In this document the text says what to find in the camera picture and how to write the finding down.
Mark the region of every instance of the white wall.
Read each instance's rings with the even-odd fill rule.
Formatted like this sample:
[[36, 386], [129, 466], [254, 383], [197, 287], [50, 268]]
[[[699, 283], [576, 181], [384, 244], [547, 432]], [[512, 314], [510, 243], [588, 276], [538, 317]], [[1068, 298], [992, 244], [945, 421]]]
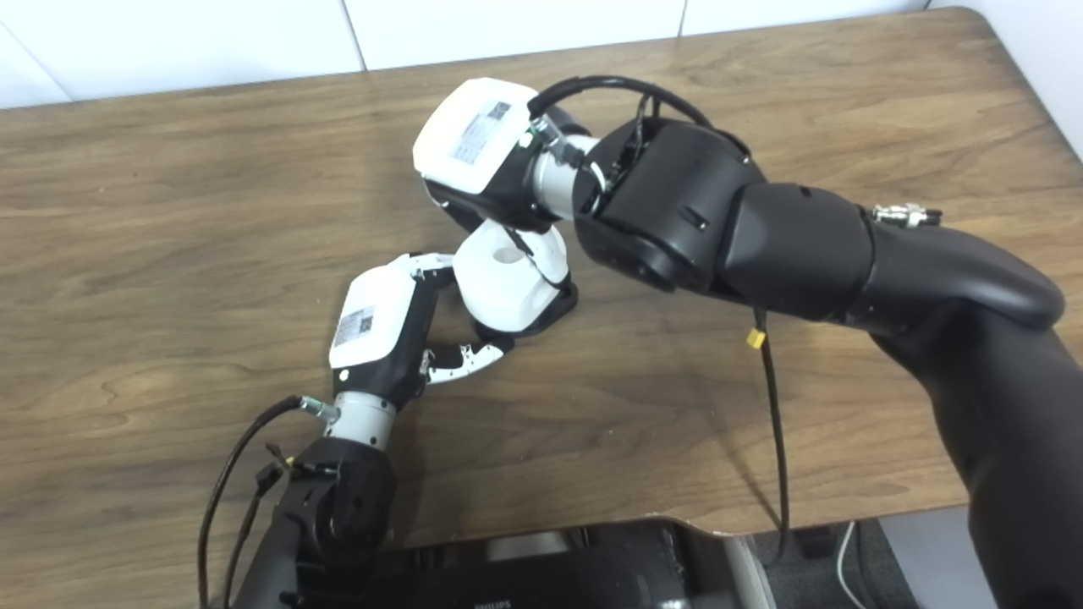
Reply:
[[681, 34], [692, 36], [795, 23], [921, 11], [926, 0], [688, 0]]
[[0, 24], [0, 109], [70, 101], [8, 28]]
[[1053, 120], [1083, 159], [1083, 0], [934, 0], [992, 25]]
[[362, 67], [339, 0], [0, 0], [0, 24], [75, 100]]
[[684, 0], [345, 0], [368, 69], [674, 38]]

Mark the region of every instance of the black cable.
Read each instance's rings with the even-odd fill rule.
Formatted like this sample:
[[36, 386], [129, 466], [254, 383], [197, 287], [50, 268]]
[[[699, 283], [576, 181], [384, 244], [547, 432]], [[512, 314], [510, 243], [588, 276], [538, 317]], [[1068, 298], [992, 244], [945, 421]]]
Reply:
[[233, 576], [237, 572], [237, 562], [240, 561], [240, 549], [245, 547], [245, 540], [252, 530], [252, 522], [256, 521], [256, 513], [260, 509], [260, 494], [252, 493], [252, 500], [248, 503], [248, 511], [245, 513], [245, 520], [237, 531], [237, 541], [233, 542], [233, 552], [230, 553], [230, 565], [225, 568], [225, 583], [222, 584], [222, 609], [230, 609], [230, 597], [233, 596]]
[[786, 553], [790, 537], [790, 472], [786, 466], [786, 443], [782, 435], [782, 409], [779, 406], [779, 384], [774, 377], [774, 358], [771, 355], [771, 338], [767, 334], [767, 311], [753, 309], [756, 319], [756, 329], [764, 333], [764, 342], [759, 347], [764, 360], [764, 376], [767, 378], [767, 401], [771, 410], [771, 432], [774, 435], [774, 458], [779, 467], [779, 546], [774, 557], [767, 562], [773, 567]]
[[233, 552], [230, 553], [230, 565], [225, 568], [225, 583], [222, 586], [222, 609], [230, 609], [230, 598], [233, 596], [233, 578], [237, 572], [237, 562], [240, 561], [240, 550], [245, 547], [248, 534], [252, 532], [252, 523], [256, 521], [256, 514], [260, 509], [260, 501], [263, 495], [282, 478], [283, 467], [278, 462], [268, 464], [256, 475], [256, 492], [248, 503], [248, 511], [237, 531], [237, 541], [233, 542]]
[[714, 128], [706, 115], [680, 95], [657, 85], [651, 85], [650, 82], [624, 76], [574, 76], [551, 85], [526, 103], [527, 109], [531, 111], [531, 120], [538, 118], [547, 109], [561, 101], [588, 89], [625, 89], [648, 94], [665, 102], [677, 112], [692, 119], [696, 125], [708, 129]]
[[[640, 98], [639, 105], [636, 106], [636, 152], [631, 155], [631, 165], [636, 165], [639, 155], [643, 152], [643, 118], [647, 114], [647, 102], [651, 99], [650, 94], [644, 94]], [[657, 104], [655, 104], [654, 113], [657, 116]]]
[[199, 609], [209, 609], [209, 599], [207, 597], [207, 542], [210, 537], [210, 524], [214, 520], [214, 511], [218, 510], [218, 504], [222, 500], [222, 492], [225, 490], [225, 483], [230, 480], [230, 475], [233, 472], [233, 468], [237, 465], [237, 459], [240, 457], [240, 453], [244, 452], [245, 446], [251, 441], [252, 437], [263, 428], [266, 424], [271, 423], [279, 415], [285, 414], [289, 411], [297, 410], [301, 406], [301, 399], [297, 396], [290, 396], [285, 400], [272, 405], [268, 410], [260, 413], [256, 417], [256, 420], [248, 426], [240, 439], [237, 440], [236, 445], [233, 446], [233, 451], [230, 456], [225, 459], [225, 465], [222, 466], [221, 474], [218, 475], [218, 481], [214, 482], [214, 488], [210, 493], [210, 501], [207, 502], [207, 510], [204, 513], [203, 523], [199, 526], [199, 543], [196, 547], [196, 580], [197, 588], [199, 594]]

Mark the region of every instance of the silver metal cylinder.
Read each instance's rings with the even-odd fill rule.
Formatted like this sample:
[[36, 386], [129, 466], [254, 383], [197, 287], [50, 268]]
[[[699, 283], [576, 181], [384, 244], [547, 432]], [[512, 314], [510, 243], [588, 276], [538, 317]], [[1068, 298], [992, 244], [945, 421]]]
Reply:
[[901, 226], [903, 229], [916, 229], [923, 225], [939, 225], [942, 212], [936, 209], [926, 209], [916, 203], [903, 205], [889, 205], [873, 207], [873, 220], [884, 224]]
[[321, 402], [310, 396], [301, 396], [301, 412], [309, 413], [328, 425], [338, 420], [339, 414], [341, 414], [331, 404]]
[[[598, 143], [598, 138], [587, 135], [566, 135], [567, 142], [585, 153], [590, 152]], [[552, 213], [564, 220], [575, 216], [572, 209], [572, 187], [578, 173], [570, 165], [557, 165], [557, 159], [549, 153], [534, 164], [534, 196]]]
[[380, 451], [388, 448], [395, 406], [391, 402], [361, 391], [343, 391], [335, 397], [338, 419], [327, 426], [324, 436], [353, 440]]

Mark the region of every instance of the yellow cable tag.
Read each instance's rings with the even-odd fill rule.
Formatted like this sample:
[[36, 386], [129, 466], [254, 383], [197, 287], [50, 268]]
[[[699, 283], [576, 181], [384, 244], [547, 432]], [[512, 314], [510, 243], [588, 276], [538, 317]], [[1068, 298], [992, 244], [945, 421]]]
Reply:
[[757, 328], [752, 328], [752, 331], [748, 332], [748, 338], [745, 339], [745, 341], [748, 342], [748, 347], [752, 347], [753, 349], [759, 349], [762, 347], [765, 340], [767, 340], [767, 333]]

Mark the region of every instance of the black joint housing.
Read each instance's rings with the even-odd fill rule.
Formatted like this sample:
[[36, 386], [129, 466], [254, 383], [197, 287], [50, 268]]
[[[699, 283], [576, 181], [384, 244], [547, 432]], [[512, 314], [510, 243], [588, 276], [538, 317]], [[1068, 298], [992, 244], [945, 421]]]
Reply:
[[576, 181], [579, 243], [597, 262], [658, 289], [707, 291], [733, 200], [764, 174], [725, 132], [645, 118], [637, 156], [635, 131], [634, 120], [591, 151], [587, 161], [616, 176], [595, 211], [592, 179]]

